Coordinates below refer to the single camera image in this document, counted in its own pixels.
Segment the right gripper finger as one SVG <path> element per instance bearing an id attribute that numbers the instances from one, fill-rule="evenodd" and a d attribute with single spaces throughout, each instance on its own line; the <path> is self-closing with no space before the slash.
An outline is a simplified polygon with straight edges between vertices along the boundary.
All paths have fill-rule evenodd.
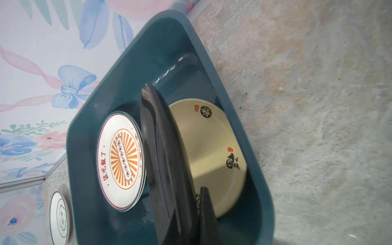
<path id="1" fill-rule="evenodd" d="M 207 187 L 201 187 L 199 198 L 200 245 L 222 245 L 218 222 Z"/>

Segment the black plate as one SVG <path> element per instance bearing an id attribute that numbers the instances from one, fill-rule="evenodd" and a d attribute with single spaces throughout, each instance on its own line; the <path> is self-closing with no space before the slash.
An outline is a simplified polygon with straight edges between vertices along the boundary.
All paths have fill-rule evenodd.
<path id="1" fill-rule="evenodd" d="M 149 83 L 141 89 L 140 119 L 158 243 L 195 245 L 199 222 L 192 175 L 169 106 Z"/>

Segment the cream yellow plate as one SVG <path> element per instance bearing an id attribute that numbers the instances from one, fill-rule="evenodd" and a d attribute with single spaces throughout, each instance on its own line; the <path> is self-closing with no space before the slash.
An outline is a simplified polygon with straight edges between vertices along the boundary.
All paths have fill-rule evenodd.
<path id="1" fill-rule="evenodd" d="M 245 186 L 247 163 L 224 111 L 201 99 L 169 106 L 185 146 L 196 193 L 207 187 L 216 217 L 226 214 Z"/>

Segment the sunburst plate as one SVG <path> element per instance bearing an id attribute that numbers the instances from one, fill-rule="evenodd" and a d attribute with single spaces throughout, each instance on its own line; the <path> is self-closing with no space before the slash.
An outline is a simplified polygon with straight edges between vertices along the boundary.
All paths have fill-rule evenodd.
<path id="1" fill-rule="evenodd" d="M 132 209 L 145 188 L 146 165 L 140 128 L 126 112 L 113 111 L 104 120 L 96 162 L 106 201 L 118 212 Z"/>

